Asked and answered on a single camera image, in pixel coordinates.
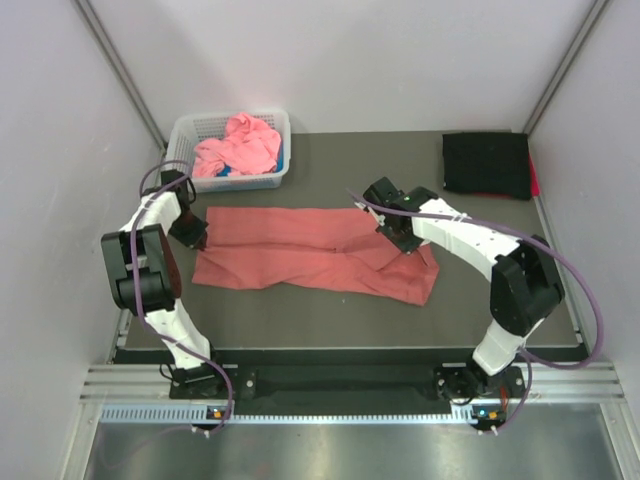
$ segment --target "white wall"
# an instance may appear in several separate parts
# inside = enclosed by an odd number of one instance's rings
[[[156,121],[280,106],[295,132],[522,128],[591,0],[93,0]]]
[[[0,3],[0,477],[53,478],[117,310],[100,237],[150,137],[69,0]]]
[[[532,146],[559,246],[600,299],[605,352],[640,425],[638,25],[640,2],[611,2]]]

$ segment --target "gray work surface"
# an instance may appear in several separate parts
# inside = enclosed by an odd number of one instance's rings
[[[101,425],[108,465],[166,426]],[[527,405],[498,437],[467,425],[229,425],[173,432],[117,469],[94,447],[86,480],[622,480],[597,405]]]
[[[305,134],[292,138],[291,168],[280,188],[199,195],[192,206],[320,207],[353,205],[345,188],[364,190],[382,176],[405,191],[422,185],[459,211],[527,233],[542,234],[533,201],[443,192],[442,135],[437,132]],[[191,283],[196,253],[175,241],[183,301],[200,332],[217,348],[470,347],[491,322],[489,283],[457,257],[434,246],[440,274],[425,307],[358,293],[292,285],[235,291]],[[560,306],[529,345],[577,344]],[[127,348],[161,346],[133,322]]]

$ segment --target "basket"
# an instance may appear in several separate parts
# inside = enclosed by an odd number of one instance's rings
[[[196,160],[194,152],[195,146],[207,138],[225,137],[225,127],[229,117],[234,113],[203,113],[197,115],[186,115],[180,117],[171,132],[169,146],[167,147],[167,160],[185,160],[186,165],[177,168],[191,175],[193,164]],[[210,178],[192,178],[193,185],[197,192],[223,192],[228,190],[256,190],[260,188],[277,188],[282,182],[282,177],[289,170],[291,160],[291,125],[289,115],[282,110],[260,110],[247,111],[250,115],[264,120],[271,128],[275,129],[282,138],[280,153],[278,154],[278,165],[276,171],[263,173],[261,175],[239,175],[228,177],[223,176]]]

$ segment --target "cable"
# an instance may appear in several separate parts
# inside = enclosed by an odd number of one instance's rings
[[[138,187],[138,193],[140,194],[141,198],[142,198],[142,195],[144,194],[144,184],[147,183],[147,178],[149,178],[149,175],[151,175],[156,170],[160,170],[162,167],[165,167],[167,165],[185,165],[186,167],[190,167],[191,166],[191,164],[189,162],[186,162],[184,160],[165,160],[163,162],[160,162],[158,165],[156,165],[155,167],[153,167],[150,170],[148,170],[142,176],[142,180],[140,180],[140,186]],[[187,174],[185,174],[183,177],[180,178],[180,182],[184,181],[185,178],[187,180],[191,180],[190,177]]]
[[[602,343],[604,341],[604,332],[603,332],[603,330],[604,330],[603,323],[604,322],[603,322],[603,319],[602,319],[602,311],[600,310],[600,305],[598,304],[598,301],[596,300],[595,294],[591,290],[591,287],[589,287],[589,285],[587,285],[587,281],[583,277],[583,275],[578,271],[578,269],[571,262],[569,262],[569,260],[567,258],[565,258],[559,252],[557,252],[554,249],[548,247],[544,243],[536,240],[535,238],[531,237],[530,235],[527,235],[526,233],[523,233],[523,232],[520,232],[520,231],[515,230],[513,228],[507,227],[506,225],[501,225],[499,223],[489,222],[489,221],[486,221],[486,220],[479,220],[479,219],[472,218],[472,217],[463,217],[463,216],[452,217],[450,215],[440,215],[440,214],[435,214],[435,213],[405,212],[403,210],[395,210],[395,209],[392,209],[392,208],[380,207],[380,206],[375,205],[375,204],[373,204],[371,202],[368,202],[367,200],[362,198],[362,196],[353,193],[349,189],[347,189],[347,192],[349,192],[349,195],[351,195],[351,197],[356,202],[361,203],[362,205],[365,205],[368,208],[371,208],[371,209],[375,210],[376,212],[386,213],[386,214],[389,214],[389,215],[398,215],[398,216],[401,216],[401,217],[417,217],[417,218],[428,218],[428,219],[433,219],[433,220],[450,220],[450,221],[455,220],[455,221],[459,221],[459,222],[463,222],[463,223],[469,223],[471,225],[477,225],[477,226],[480,226],[480,227],[490,228],[492,230],[504,233],[506,235],[511,235],[511,236],[514,236],[514,237],[521,238],[523,242],[531,245],[534,248],[537,248],[541,252],[543,252],[543,253],[549,255],[550,257],[554,258],[564,268],[566,268],[571,273],[571,275],[573,275],[573,278],[576,279],[576,281],[578,282],[578,284],[580,285],[580,287],[584,291],[584,293],[585,293],[585,295],[587,297],[587,300],[589,301],[589,304],[591,305],[591,308],[593,310],[593,314],[595,315],[595,319],[596,319],[596,340],[594,342],[593,349],[591,350],[591,353],[587,356],[587,358],[585,358],[584,360],[581,360],[581,361],[579,361],[577,363],[572,363],[572,364],[569,364],[569,365],[550,362],[549,360],[545,360],[543,358],[540,358],[540,357],[534,355],[533,353],[528,352],[527,350],[523,350],[521,352],[521,356],[524,357],[525,360],[530,360],[530,361],[533,361],[533,362],[537,362],[537,363],[540,363],[540,364],[542,364],[542,365],[544,365],[546,367],[556,368],[558,370],[577,370],[577,369],[580,369],[580,368],[584,368],[584,367],[589,365],[591,362],[593,362],[596,358],[598,358],[600,356],[600,353],[602,352]]]
[[[522,393],[522,398],[520,399],[520,402],[516,406],[513,413],[504,421],[502,425],[496,428],[496,432],[503,431],[505,428],[507,428],[509,424],[511,424],[516,419],[518,415],[520,415],[520,412],[522,411],[522,407],[524,407],[524,404],[527,401],[527,398],[529,398],[529,393],[531,393],[531,386],[533,385],[533,366],[531,365],[531,359],[523,355],[524,350],[520,350],[518,353],[522,358],[524,358],[524,361],[527,363],[527,386],[525,387],[524,392]]]
[[[169,375],[164,373],[164,371],[162,370],[162,367],[164,367],[165,365],[169,369]],[[171,384],[175,383],[175,380],[173,379],[173,370],[171,370],[171,365],[169,365],[168,363],[161,363],[160,365],[158,365],[158,372],[160,373],[161,377],[169,380]]]
[[[147,180],[147,178],[149,178],[149,175],[151,175],[156,170],[162,168],[163,166],[170,165],[170,164],[189,165],[187,162],[184,162],[182,160],[169,160],[169,161],[166,161],[166,162],[161,162],[160,164],[156,165],[155,167],[150,169],[148,172],[146,172],[144,174],[144,176],[142,177],[142,181],[140,182],[140,188],[139,188],[140,196],[142,196],[142,192],[144,190],[144,183]],[[144,218],[144,215],[146,214],[147,209],[151,206],[151,204],[160,195],[162,195],[163,193],[169,191],[171,188],[175,187],[176,185],[179,185],[180,183],[182,183],[186,179],[189,179],[189,176],[188,175],[183,175],[182,177],[174,180],[173,182],[170,182],[170,183],[168,183],[166,185],[163,185],[157,192],[155,192],[146,201],[146,203],[144,204],[143,208],[140,210],[140,213],[134,219],[133,224],[131,226],[129,248],[131,249],[131,263],[132,263],[132,272],[133,272],[134,294],[135,294],[135,301],[136,301],[136,312],[138,313],[138,319],[140,320],[140,323],[142,324],[143,328],[146,329],[146,330],[149,330],[149,331],[153,331],[162,340],[165,340],[166,342],[173,343],[177,348],[179,348],[183,352],[185,352],[188,355],[191,355],[192,357],[195,357],[198,360],[202,361],[203,363],[206,363],[206,364],[210,365],[211,367],[213,367],[213,369],[216,370],[216,372],[218,372],[220,374],[220,376],[222,376],[222,378],[223,378],[223,380],[224,380],[224,382],[226,384],[226,387],[227,387],[227,407],[225,408],[224,414],[222,415],[222,418],[220,419],[220,422],[215,426],[215,428],[213,428],[211,431],[208,432],[208,434],[210,436],[210,435],[213,435],[213,434],[219,432],[220,429],[227,422],[229,417],[231,417],[231,410],[232,410],[232,406],[233,406],[233,386],[231,384],[231,380],[229,379],[229,376],[227,375],[227,373],[222,369],[222,367],[220,367],[214,361],[212,361],[212,360],[208,359],[207,357],[205,357],[203,355],[200,355],[199,353],[194,352],[193,350],[185,347],[184,345],[182,345],[180,342],[178,342],[174,338],[172,338],[172,337],[170,337],[168,335],[163,335],[163,334],[160,334],[160,333],[156,332],[153,329],[153,327],[147,323],[147,321],[145,319],[144,307],[142,305],[142,291],[140,289],[140,268],[139,268],[139,265],[138,265],[138,246],[137,246],[137,242],[136,242],[136,232],[138,230],[138,225],[140,224],[140,221]],[[105,461],[104,449],[102,448],[102,437],[101,437],[98,440],[99,447],[100,447],[99,448],[99,450],[100,450],[100,459],[102,461],[103,466],[107,470],[117,469],[118,467],[124,465],[127,461],[129,461],[133,456],[135,456],[144,447],[146,447],[147,445],[149,445],[152,442],[154,442],[156,439],[158,439],[158,438],[160,438],[160,437],[162,437],[162,436],[164,436],[164,435],[166,435],[168,433],[171,433],[171,432],[183,431],[183,430],[191,430],[191,428],[192,427],[190,427],[188,425],[178,425],[178,426],[172,426],[172,427],[166,428],[166,429],[160,431],[159,433],[153,435],[152,437],[148,438],[147,440],[143,441],[139,445],[137,445],[129,454],[127,454],[127,456],[124,459],[122,459],[121,461],[119,461],[118,463],[115,463],[115,464],[108,464]]]
[[[152,171],[155,171],[158,168],[161,168],[163,165],[166,165],[168,163],[176,163],[176,162],[184,163],[184,162],[181,162],[179,160],[170,160],[168,162],[162,162],[161,164],[156,165],[155,167],[153,167],[153,169],[149,170],[149,172],[147,172],[145,174],[143,179],[146,179],[151,174]],[[132,273],[133,273],[133,289],[134,289],[134,295],[135,295],[135,300],[136,300],[136,312],[138,313],[138,318],[142,322],[142,325],[146,329],[154,331],[154,332],[155,332],[155,330],[153,329],[153,327],[151,327],[151,325],[149,325],[147,323],[146,319],[145,319],[144,307],[142,305],[142,291],[140,289],[140,267],[138,266],[138,245],[137,245],[137,242],[136,242],[136,232],[138,230],[138,225],[140,224],[140,221],[144,217],[147,209],[151,206],[151,204],[160,195],[162,195],[163,193],[169,191],[170,189],[172,189],[176,185],[179,185],[186,178],[188,178],[188,176],[187,175],[183,175],[182,177],[174,180],[173,182],[170,182],[170,183],[167,183],[166,185],[163,185],[157,192],[155,192],[147,200],[147,202],[144,204],[144,207],[140,210],[140,213],[136,216],[136,218],[133,221],[133,224],[131,226],[131,234],[129,235],[129,237],[130,237],[129,238],[129,240],[130,240],[129,241],[129,248],[131,249],[131,264],[132,264],[131,265],[132,266],[131,270],[132,270]],[[191,355],[192,357],[197,358],[201,362],[206,363],[207,365],[211,366],[224,379],[225,384],[227,386],[227,392],[228,392],[227,408],[225,409],[224,415],[222,416],[222,419],[220,420],[220,423],[218,425],[216,425],[216,427],[213,430],[211,430],[211,432],[210,432],[211,434],[216,433],[218,430],[220,430],[220,428],[222,428],[224,423],[231,416],[231,406],[233,404],[233,387],[231,385],[231,380],[229,379],[229,376],[227,375],[227,373],[217,363],[211,361],[210,359],[208,359],[204,355],[200,355],[199,353],[194,352],[190,348],[185,347],[180,342],[178,342],[177,340],[175,340],[174,338],[172,338],[172,337],[170,337],[168,335],[163,335],[163,334],[158,333],[158,332],[155,332],[155,333],[162,340],[165,340],[166,342],[169,342],[169,343],[173,343],[177,348],[179,348],[180,350],[182,350],[186,354]]]

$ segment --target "metal panel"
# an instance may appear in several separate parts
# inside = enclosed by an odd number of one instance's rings
[[[106,461],[125,460],[164,428],[101,426]],[[114,470],[97,453],[87,479],[623,478],[595,405],[527,408],[497,438],[462,426],[236,425],[209,440],[170,433]]]

